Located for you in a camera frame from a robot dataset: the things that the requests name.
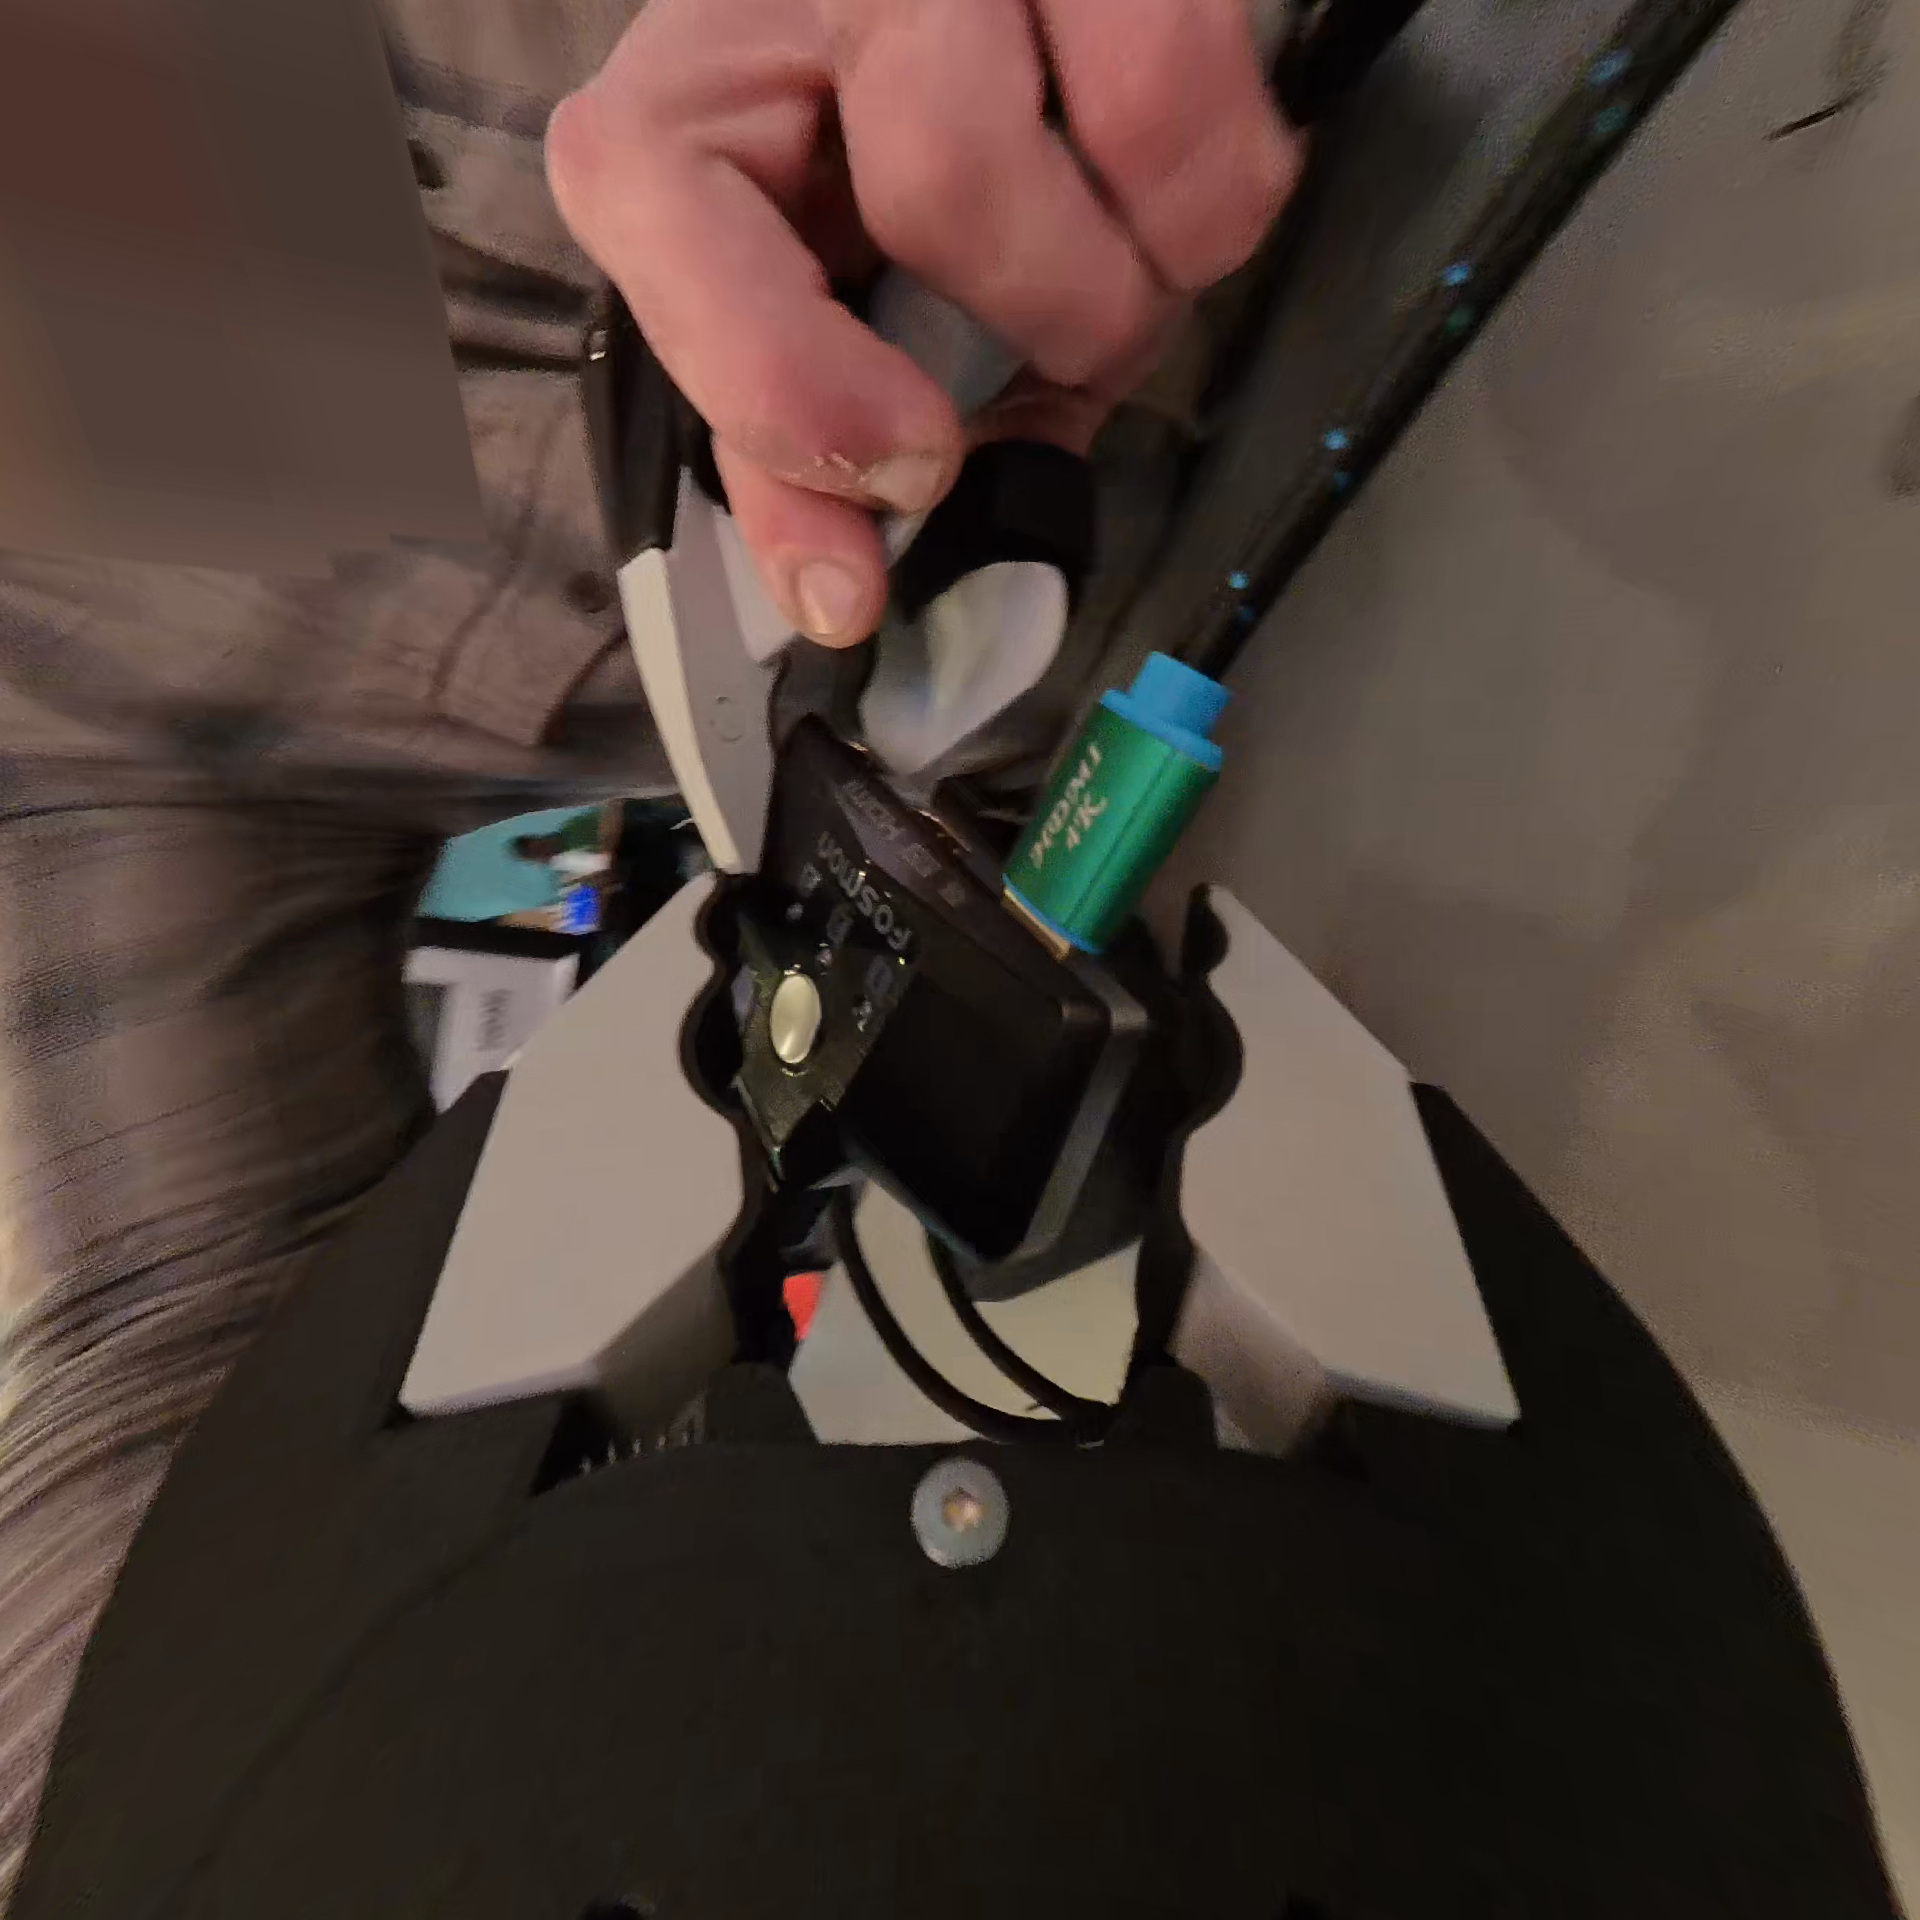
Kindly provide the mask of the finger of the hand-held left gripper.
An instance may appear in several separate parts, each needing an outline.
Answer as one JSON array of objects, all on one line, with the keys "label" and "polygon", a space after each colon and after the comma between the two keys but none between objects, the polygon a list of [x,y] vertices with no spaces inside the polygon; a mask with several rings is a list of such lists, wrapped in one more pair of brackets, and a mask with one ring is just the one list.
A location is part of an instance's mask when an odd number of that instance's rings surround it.
[{"label": "finger of the hand-held left gripper", "polygon": [[999,561],[922,613],[889,616],[857,703],[857,735],[901,785],[925,785],[973,735],[1039,687],[1063,647],[1071,579],[1042,561]]},{"label": "finger of the hand-held left gripper", "polygon": [[626,561],[618,592],[679,795],[721,874],[762,862],[787,622],[727,510],[679,483],[673,533]]}]

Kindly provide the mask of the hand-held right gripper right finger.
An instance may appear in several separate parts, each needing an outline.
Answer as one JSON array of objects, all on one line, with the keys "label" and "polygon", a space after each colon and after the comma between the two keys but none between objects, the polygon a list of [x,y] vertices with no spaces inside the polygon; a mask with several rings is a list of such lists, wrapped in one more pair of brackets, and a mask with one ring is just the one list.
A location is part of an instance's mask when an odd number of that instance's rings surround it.
[{"label": "hand-held right gripper right finger", "polygon": [[1226,1450],[1302,1450],[1342,1402],[1505,1432],[1520,1399],[1408,1070],[1230,893],[1208,989],[1239,1080],[1182,1165],[1171,1355]]}]

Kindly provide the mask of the person's left hand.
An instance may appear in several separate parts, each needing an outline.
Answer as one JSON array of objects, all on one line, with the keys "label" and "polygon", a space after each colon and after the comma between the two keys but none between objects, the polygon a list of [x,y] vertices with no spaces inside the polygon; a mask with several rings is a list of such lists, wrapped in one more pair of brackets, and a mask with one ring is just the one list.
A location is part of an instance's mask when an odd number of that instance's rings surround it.
[{"label": "person's left hand", "polygon": [[881,519],[983,442],[1087,454],[1305,139],[1247,5],[661,3],[554,111],[544,170],[792,631],[848,647],[889,597]]}]

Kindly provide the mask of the black hdmi switch box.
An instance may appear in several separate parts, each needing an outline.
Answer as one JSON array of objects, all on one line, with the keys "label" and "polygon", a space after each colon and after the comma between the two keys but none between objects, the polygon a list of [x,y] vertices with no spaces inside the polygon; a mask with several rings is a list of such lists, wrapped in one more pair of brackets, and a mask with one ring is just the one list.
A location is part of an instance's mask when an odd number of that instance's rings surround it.
[{"label": "black hdmi switch box", "polygon": [[863,1174],[975,1264],[1078,1235],[1146,1006],[1047,950],[824,718],[775,760],[734,930],[734,1090],[782,1186]]}]

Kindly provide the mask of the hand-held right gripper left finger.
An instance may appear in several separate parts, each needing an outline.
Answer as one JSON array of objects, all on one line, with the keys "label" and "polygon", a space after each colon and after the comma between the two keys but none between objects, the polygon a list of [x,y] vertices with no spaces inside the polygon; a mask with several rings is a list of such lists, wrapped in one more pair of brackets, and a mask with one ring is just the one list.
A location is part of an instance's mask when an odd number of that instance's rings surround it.
[{"label": "hand-held right gripper left finger", "polygon": [[731,1123],[685,1066],[713,978],[686,883],[506,1072],[400,1384],[424,1418],[586,1395],[675,1421],[731,1358],[718,1255],[746,1205]]}]

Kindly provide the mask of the person's torso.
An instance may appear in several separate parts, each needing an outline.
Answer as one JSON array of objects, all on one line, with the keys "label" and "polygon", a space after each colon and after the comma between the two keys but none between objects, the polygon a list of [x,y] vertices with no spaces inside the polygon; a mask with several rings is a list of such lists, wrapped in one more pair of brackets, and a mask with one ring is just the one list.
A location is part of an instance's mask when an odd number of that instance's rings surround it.
[{"label": "person's torso", "polygon": [[445,838],[661,795],[544,182],[639,5],[378,5],[485,533],[320,579],[5,557],[2,1834],[185,1434],[435,1110],[402,938]]}]

